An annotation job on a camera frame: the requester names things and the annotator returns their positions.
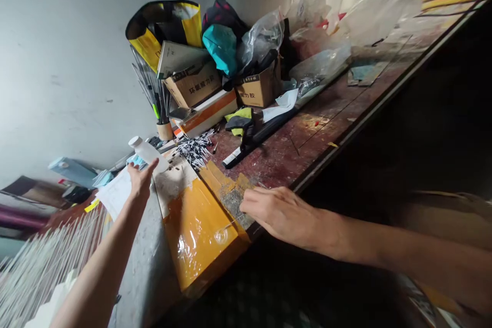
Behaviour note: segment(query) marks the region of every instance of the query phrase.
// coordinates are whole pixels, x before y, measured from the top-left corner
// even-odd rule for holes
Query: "pen holder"
[[[157,132],[159,133],[159,138],[162,141],[169,141],[173,139],[173,129],[171,127],[171,123],[157,125]]]

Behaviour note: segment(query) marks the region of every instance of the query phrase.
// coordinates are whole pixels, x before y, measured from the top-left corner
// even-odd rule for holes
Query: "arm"
[[[240,209],[280,240],[406,274],[484,316],[492,313],[492,253],[313,208],[286,188],[246,190]]]
[[[50,328],[108,326],[157,163],[155,160],[142,172],[138,166],[129,165],[131,194],[109,233],[82,269]]]

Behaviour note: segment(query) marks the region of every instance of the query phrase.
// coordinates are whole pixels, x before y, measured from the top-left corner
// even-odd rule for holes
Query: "hand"
[[[244,192],[239,209],[282,241],[337,258],[341,216],[317,209],[291,190],[256,187]]]
[[[150,195],[150,180],[152,178],[152,172],[159,164],[159,159],[154,161],[142,171],[138,170],[138,165],[134,166],[133,163],[128,164],[128,173],[132,180],[132,194],[138,196],[141,193]]]

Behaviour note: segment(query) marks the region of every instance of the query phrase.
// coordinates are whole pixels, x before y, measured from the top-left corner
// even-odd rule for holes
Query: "yellow and black bag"
[[[147,3],[130,19],[125,36],[157,72],[163,41],[203,47],[200,5],[188,0]]]

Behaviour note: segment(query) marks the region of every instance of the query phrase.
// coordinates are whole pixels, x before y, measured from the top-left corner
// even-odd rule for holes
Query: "bottle cap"
[[[143,140],[139,137],[139,136],[135,136],[133,137],[130,141],[128,141],[128,144],[135,148],[137,147],[138,145],[140,145],[141,143],[143,142]]]

